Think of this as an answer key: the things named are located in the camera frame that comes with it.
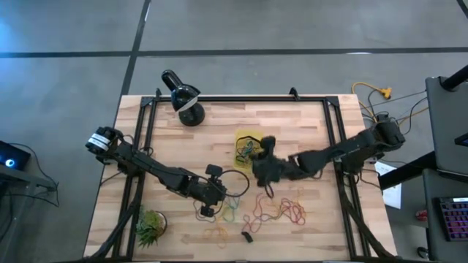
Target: wooden table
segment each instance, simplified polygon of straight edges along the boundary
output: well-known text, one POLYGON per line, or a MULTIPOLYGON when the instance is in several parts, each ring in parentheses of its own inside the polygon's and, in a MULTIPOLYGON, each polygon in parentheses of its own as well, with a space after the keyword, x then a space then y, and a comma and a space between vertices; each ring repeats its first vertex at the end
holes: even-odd
MULTIPOLYGON (((338 95, 341 113, 348 137, 364 129, 358 99, 355 95, 338 95)), ((124 134, 134 134, 141 96, 123 96, 119 107, 116 128, 124 134)), ((204 175, 206 165, 216 164, 224 169, 233 167, 235 130, 255 129, 264 135, 276 137, 275 153, 286 157, 298 151, 322 149, 329 146, 322 105, 317 102, 209 102, 202 103, 205 120, 196 127, 183 126, 170 103, 159 103, 156 109, 151 146, 152 155, 167 166, 183 167, 204 175)), ((336 119, 334 131, 339 141, 336 119)), ((113 175, 116 167, 105 169, 103 180, 113 175)), ((363 177, 378 184, 377 176, 365 172, 363 177)), ((134 260, 152 261, 213 261, 213 260, 323 260, 349 259, 344 225, 336 189, 336 178, 331 164, 327 165, 321 180, 288 181, 273 184, 275 202, 282 197, 298 200, 306 211, 306 223, 299 226, 286 217, 265 222, 260 231, 252 234, 253 243, 247 243, 241 230, 244 214, 251 216, 258 193, 251 178, 251 188, 241 197, 234 222, 219 220, 210 224, 195 218, 193 199, 184 199, 165 189, 158 179, 147 175, 143 191, 145 209, 163 212, 168 228, 158 245, 149 248, 135 246, 134 260), (224 241, 216 233, 204 234, 205 229, 221 226, 227 230, 224 241)), ((125 176, 109 180, 99 190, 91 229, 86 243, 85 256, 95 252, 110 234, 118 219, 125 176)), ((240 192, 246 182, 235 173, 222 176, 228 191, 240 192)), ((364 219, 376 238, 392 254, 396 254, 387 213, 380 190, 368 184, 358 184, 364 219)), ((361 245, 358 231, 353 225, 358 254, 361 245)), ((122 251, 127 247, 124 235, 122 251)))

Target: gray floor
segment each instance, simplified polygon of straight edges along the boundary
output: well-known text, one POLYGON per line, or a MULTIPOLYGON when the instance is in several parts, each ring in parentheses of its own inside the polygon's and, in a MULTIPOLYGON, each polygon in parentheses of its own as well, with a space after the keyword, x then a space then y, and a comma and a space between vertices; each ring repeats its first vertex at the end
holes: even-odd
MULTIPOLYGON (((143 2, 3 1, 0 52, 129 51, 143 2)), ((153 0, 140 49, 466 47, 467 24, 455 0, 153 0)), ((365 81, 392 87, 397 98, 423 91, 426 77, 450 75, 467 60, 467 53, 139 58, 129 93, 160 87, 168 94, 159 75, 173 69, 204 94, 285 94, 292 86, 302 94, 342 94, 365 81)), ((128 63, 0 58, 0 140, 30 145, 60 182, 60 208, 35 202, 28 211, 17 262, 81 257, 102 172, 84 144, 95 128, 113 124, 128 63)), ((363 101, 369 92, 358 88, 363 101)), ((398 117, 423 97, 375 110, 398 117)), ((373 102, 383 99, 375 94, 373 102)), ((432 150, 428 113, 413 119, 406 138, 387 159, 411 161, 432 150)), ((413 216, 423 206, 422 180, 415 179, 403 185, 402 210, 388 208, 404 258, 417 259, 415 248, 425 243, 413 216)))

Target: small plant pot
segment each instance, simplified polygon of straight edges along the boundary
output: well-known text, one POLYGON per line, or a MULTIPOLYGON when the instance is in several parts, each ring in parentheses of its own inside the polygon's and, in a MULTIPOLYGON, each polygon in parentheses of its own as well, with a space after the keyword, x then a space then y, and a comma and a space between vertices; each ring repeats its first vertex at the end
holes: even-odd
POLYGON ((149 247, 158 243, 158 239, 166 232, 167 218, 161 212, 154 210, 140 211, 137 223, 137 236, 140 247, 149 247))

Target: electronic device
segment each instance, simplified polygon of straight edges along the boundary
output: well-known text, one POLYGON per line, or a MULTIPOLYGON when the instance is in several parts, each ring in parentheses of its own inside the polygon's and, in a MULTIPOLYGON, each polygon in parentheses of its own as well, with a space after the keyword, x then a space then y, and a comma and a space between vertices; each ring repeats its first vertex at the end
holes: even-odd
POLYGON ((31 157, 30 153, 0 141, 0 165, 22 171, 29 157, 31 157))
POLYGON ((447 241, 468 241, 468 197, 435 198, 447 241))

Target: yellow object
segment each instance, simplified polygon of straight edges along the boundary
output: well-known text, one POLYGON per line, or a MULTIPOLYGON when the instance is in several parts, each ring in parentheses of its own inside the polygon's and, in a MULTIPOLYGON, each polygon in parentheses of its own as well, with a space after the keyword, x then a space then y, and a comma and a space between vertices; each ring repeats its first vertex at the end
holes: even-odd
POLYGON ((235 131, 235 169, 251 171, 252 160, 249 158, 249 155, 252 153, 259 153, 262 150, 260 147, 262 138, 263 133, 261 131, 252 129, 238 129, 235 131))
MULTIPOLYGON (((364 85, 364 86, 367 86, 367 87, 369 87, 369 88, 372 88, 372 89, 374 89, 374 90, 376 90, 376 91, 379 91, 385 99, 390 99, 390 98, 391 98, 392 88, 378 88, 378 87, 376 87, 376 86, 374 86, 374 85, 371 85, 371 84, 368 84, 368 83, 364 83, 364 82, 358 82, 358 83, 352 84, 351 92, 352 92, 353 94, 356 94, 356 90, 355 90, 355 89, 356 89, 356 86, 357 86, 357 85, 364 85)), ((374 122, 377 122, 377 119, 375 118, 374 113, 372 113, 372 112, 368 109, 368 107, 366 107, 366 105, 365 105, 362 101, 360 101, 360 100, 358 100, 358 101, 359 101, 359 104, 360 104, 365 110, 367 110, 367 112, 370 114, 370 116, 372 117, 372 119, 374 120, 374 122)))
POLYGON ((216 224, 213 228, 207 228, 203 231, 203 238, 204 239, 211 239, 213 235, 216 234, 216 245, 218 248, 224 249, 227 246, 227 239, 229 238, 229 234, 227 230, 219 224, 219 220, 221 220, 222 216, 218 216, 214 223, 216 224))

